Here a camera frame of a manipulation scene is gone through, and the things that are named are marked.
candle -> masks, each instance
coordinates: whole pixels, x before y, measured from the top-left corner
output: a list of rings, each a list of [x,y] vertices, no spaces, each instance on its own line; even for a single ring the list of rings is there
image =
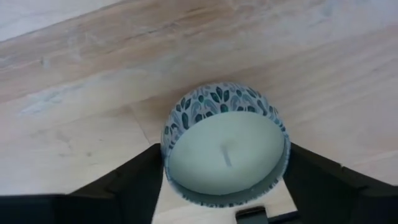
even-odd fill
[[[251,112],[221,113],[194,125],[177,141],[170,175],[199,193],[224,195],[264,179],[284,149],[282,131]]]
[[[171,186],[208,207],[241,205],[268,192],[282,178],[289,151],[277,110],[258,91],[236,83],[186,94],[162,133]]]

wooden surface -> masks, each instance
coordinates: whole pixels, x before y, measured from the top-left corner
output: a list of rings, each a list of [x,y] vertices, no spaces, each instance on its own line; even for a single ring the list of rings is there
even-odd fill
[[[259,90],[296,144],[396,185],[397,11],[395,0],[122,1],[0,42],[0,194],[97,179],[159,142],[184,93],[217,81]],[[283,183],[253,204],[295,209]],[[165,182],[154,223],[227,224],[239,209],[189,204]]]

pale green wax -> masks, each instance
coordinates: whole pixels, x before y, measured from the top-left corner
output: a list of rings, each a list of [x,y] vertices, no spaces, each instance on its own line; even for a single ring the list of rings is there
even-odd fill
[[[230,194],[260,182],[283,150],[282,131],[268,118],[242,111],[217,114],[192,126],[176,142],[170,175],[199,193]]]

